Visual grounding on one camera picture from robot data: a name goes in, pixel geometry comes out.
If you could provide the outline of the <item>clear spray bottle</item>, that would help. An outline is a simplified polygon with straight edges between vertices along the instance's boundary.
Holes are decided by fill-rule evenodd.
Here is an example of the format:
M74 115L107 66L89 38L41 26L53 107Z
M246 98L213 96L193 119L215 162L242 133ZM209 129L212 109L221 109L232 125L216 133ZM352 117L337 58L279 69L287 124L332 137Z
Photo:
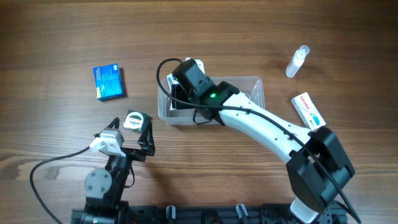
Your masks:
M295 76L309 53L310 48L307 45L302 45L298 50L296 50L285 71L288 78L293 78Z

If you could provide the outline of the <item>white Hansaplast plaster box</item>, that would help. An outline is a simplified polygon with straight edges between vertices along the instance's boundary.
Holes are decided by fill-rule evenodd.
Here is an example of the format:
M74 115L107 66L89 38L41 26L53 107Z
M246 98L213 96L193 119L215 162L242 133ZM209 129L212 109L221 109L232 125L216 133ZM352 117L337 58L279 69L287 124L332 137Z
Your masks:
M176 91L176 88L178 86L180 86L180 83L179 83L178 79L174 77L174 75L172 73L167 75L167 82L170 87L170 94L172 95Z

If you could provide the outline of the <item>blue VapoDrops box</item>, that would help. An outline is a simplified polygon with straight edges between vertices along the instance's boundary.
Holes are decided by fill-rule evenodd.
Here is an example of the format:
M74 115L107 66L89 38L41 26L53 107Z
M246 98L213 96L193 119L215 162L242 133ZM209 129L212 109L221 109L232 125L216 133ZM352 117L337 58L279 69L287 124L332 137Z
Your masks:
M98 100L105 101L124 96L121 72L117 63L94 67L93 75Z

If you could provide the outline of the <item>white Panadol box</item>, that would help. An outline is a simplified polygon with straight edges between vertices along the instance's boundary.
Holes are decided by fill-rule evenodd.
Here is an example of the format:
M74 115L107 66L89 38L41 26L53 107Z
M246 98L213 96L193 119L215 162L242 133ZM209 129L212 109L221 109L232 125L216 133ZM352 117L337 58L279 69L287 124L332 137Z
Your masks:
M317 110L307 92L292 98L291 102L304 125L311 131L326 125L325 120Z

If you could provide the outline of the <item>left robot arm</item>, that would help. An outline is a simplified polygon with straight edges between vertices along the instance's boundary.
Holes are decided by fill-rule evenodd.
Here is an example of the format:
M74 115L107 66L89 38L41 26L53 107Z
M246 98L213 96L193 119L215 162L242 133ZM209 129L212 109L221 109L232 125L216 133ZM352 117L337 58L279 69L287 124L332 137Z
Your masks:
M133 175L132 163L144 162L155 154L152 123L144 123L137 141L139 149L123 147L124 138L116 117L102 132L95 134L89 149L108 156L103 169L91 171L85 179L86 203L80 223L139 223L137 215L122 201L128 175Z

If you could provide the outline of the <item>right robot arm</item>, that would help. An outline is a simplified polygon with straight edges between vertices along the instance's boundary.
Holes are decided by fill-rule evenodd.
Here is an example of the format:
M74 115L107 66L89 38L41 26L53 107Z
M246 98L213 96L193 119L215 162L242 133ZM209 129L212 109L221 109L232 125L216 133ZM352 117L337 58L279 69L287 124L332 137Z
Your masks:
M315 221L337 195L350 215L357 217L343 193L354 167L333 131L324 126L311 131L279 118L232 84L215 84L193 59L180 61L172 76L185 94L181 103L209 121L247 134L285 163L296 196L290 211L299 221Z

